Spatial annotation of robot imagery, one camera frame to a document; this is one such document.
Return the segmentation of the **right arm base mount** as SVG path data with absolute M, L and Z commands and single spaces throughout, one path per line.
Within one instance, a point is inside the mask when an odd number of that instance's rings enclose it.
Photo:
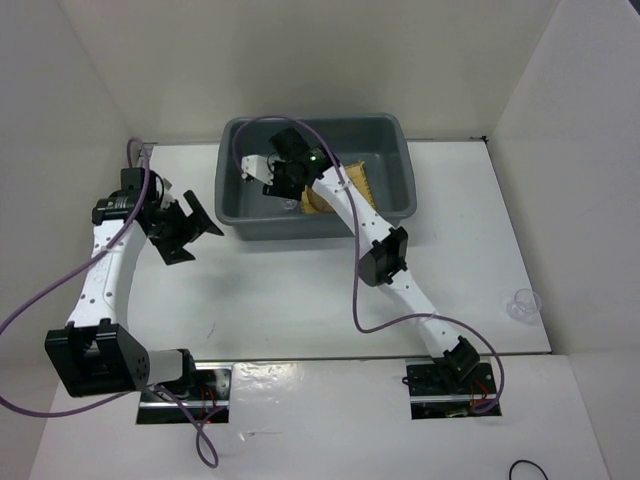
M 466 382 L 449 391 L 432 361 L 408 361 L 401 382 L 407 387 L 411 418 L 462 419 L 475 417 L 499 417 L 497 403 L 489 411 L 478 413 L 476 406 L 490 403 L 497 393 L 493 370 L 489 362 L 481 362 Z

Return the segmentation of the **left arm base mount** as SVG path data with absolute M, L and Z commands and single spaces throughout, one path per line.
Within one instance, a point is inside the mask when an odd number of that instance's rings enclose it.
M 233 366 L 231 363 L 199 362 L 195 384 L 175 396 L 199 423 L 226 424 L 230 415 Z M 138 403 L 137 425 L 177 425 L 189 420 L 172 398 L 161 392 L 143 392 Z

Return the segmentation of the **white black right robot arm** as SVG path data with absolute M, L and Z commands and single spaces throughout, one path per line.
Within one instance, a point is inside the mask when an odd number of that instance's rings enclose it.
M 328 203 L 355 237 L 352 317 L 356 330 L 373 334 L 402 322 L 416 326 L 438 371 L 438 381 L 450 393 L 463 391 L 473 380 L 480 355 L 472 343 L 453 328 L 471 328 L 438 313 L 417 285 L 407 264 L 408 232 L 384 220 L 361 194 L 326 140 L 308 124 L 296 120 L 269 139 L 279 159 L 241 155 L 244 131 L 261 119 L 246 122 L 233 134 L 233 159 L 244 179 L 263 184 L 263 192 L 276 197 L 300 196 L 308 188 Z M 395 301 L 405 314 L 366 328 L 358 312 L 360 284 L 375 287 Z

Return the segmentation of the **yellow woven bamboo mat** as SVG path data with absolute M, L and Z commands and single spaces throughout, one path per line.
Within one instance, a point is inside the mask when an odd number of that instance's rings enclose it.
M 364 162 L 359 161 L 356 164 L 348 165 L 345 170 L 351 183 L 367 200 L 369 205 L 374 210 L 377 210 L 366 176 Z M 301 211 L 304 214 L 328 214 L 333 213 L 334 209 L 323 197 L 315 193 L 310 187 L 306 187 L 301 198 Z

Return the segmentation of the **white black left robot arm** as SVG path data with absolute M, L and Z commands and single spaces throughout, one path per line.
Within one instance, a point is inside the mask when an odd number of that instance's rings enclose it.
M 120 181 L 92 210 L 94 263 L 65 326 L 47 333 L 45 351 L 72 397 L 162 385 L 176 399 L 188 399 L 199 387 L 191 353 L 151 351 L 128 331 L 134 272 L 145 244 L 172 266 L 194 260 L 187 244 L 222 232 L 193 191 L 175 199 L 166 181 L 142 168 L 123 169 Z

